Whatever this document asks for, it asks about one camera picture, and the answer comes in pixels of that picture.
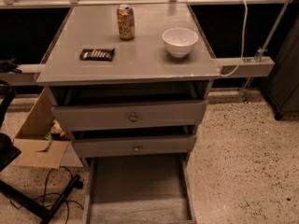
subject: cardboard box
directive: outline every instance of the cardboard box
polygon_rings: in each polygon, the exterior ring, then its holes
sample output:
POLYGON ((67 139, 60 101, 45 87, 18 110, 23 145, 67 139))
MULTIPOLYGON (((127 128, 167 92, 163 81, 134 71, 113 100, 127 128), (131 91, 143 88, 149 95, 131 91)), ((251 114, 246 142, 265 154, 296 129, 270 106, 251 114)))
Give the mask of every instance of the cardboard box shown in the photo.
POLYGON ((70 141, 53 141, 49 151, 38 152, 50 142, 45 136, 54 121, 51 108, 50 99, 46 92, 42 91, 14 139, 14 146, 21 151, 21 155, 13 162, 14 165, 42 168, 83 167, 70 141))

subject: drawer knob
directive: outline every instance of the drawer knob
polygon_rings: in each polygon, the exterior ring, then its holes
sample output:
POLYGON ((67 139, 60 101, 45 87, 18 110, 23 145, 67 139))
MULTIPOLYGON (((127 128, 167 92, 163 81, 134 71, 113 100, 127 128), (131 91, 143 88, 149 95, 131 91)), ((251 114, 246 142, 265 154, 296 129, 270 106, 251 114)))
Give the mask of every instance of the drawer knob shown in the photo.
POLYGON ((131 122, 136 122, 137 121, 137 116, 135 114, 131 114, 131 116, 129 117, 129 120, 131 122))

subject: power cord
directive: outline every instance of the power cord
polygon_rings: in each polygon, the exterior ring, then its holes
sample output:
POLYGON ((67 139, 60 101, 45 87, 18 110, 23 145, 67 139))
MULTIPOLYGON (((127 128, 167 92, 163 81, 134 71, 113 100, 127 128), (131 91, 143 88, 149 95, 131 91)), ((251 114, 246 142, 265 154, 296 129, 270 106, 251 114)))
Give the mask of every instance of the power cord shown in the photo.
MULTIPOLYGON (((249 9, 247 6, 247 2, 245 0, 242 0, 244 7, 245 7, 245 14, 244 14, 244 20, 243 20, 243 29, 242 29, 242 48, 241 48, 241 58, 243 58, 243 53, 244 53, 244 47, 245 47, 245 31, 246 31, 246 23, 247 23, 247 16, 249 13, 249 9)), ((228 77, 231 76, 238 68, 240 65, 237 65, 233 71, 231 71, 228 74, 220 74, 220 77, 228 77)))
MULTIPOLYGON (((71 172, 67 167, 62 167, 62 168, 64 168, 64 169, 70 174, 71 179, 73 179, 73 174, 72 174, 72 172, 71 172)), ((50 173, 51 173, 52 171, 54 171, 54 170, 56 170, 56 169, 50 169, 50 170, 48 171, 48 174, 47 174, 47 177, 46 177, 46 180, 45 180, 44 193, 43 193, 43 195, 41 195, 41 196, 36 197, 36 198, 33 199, 34 201, 36 201, 36 200, 42 198, 42 205, 43 205, 44 207, 46 207, 46 208, 48 208, 48 207, 52 207, 52 206, 53 206, 53 204, 51 204, 51 205, 45 205, 45 199, 46 199, 46 196, 50 196, 50 195, 61 195, 60 193, 57 193, 57 192, 46 193, 46 192, 47 192, 47 185, 48 185, 48 181, 49 181, 50 173)), ((22 205, 17 206, 14 202, 12 202, 11 199, 9 199, 9 200, 10 200, 10 203, 11 203, 15 208, 17 208, 18 210, 20 210, 20 209, 22 208, 22 205)), ((76 201, 73 201, 73 200, 65 200, 65 205, 66 205, 66 209, 67 209, 65 224, 67 224, 68 219, 69 219, 69 211, 70 211, 69 203, 75 203, 75 204, 77 204, 82 210, 84 210, 84 207, 83 207, 82 204, 80 204, 80 203, 78 203, 78 202, 76 202, 76 201)))

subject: open drawer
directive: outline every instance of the open drawer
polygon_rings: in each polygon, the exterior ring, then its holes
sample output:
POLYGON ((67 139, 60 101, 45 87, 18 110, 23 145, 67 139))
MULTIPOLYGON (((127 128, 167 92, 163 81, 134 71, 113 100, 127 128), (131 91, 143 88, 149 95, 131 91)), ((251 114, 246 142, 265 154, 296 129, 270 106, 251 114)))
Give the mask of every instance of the open drawer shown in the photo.
POLYGON ((195 224, 183 155, 92 159, 83 223, 195 224))

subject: white cable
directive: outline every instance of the white cable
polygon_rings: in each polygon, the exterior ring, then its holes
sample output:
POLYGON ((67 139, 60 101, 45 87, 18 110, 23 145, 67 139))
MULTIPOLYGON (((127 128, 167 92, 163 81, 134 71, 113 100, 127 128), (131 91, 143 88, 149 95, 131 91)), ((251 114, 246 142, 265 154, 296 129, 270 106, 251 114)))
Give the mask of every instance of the white cable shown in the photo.
MULTIPOLYGON (((242 48, 241 48, 241 58, 243 58, 243 53, 244 53, 244 44, 245 44, 245 31, 246 31, 246 23, 247 23, 247 16, 248 16, 248 13, 249 13, 249 9, 248 9, 248 6, 247 6, 247 3, 245 0, 242 0, 243 1, 243 4, 244 4, 244 7, 245 7, 245 14, 244 14, 244 20, 243 20, 243 29, 242 29, 242 48)), ((240 65, 237 65, 235 67, 235 69, 233 71, 231 71, 230 73, 228 74, 220 74, 221 77, 228 77, 230 75, 232 75, 236 70, 237 68, 239 67, 240 65)))

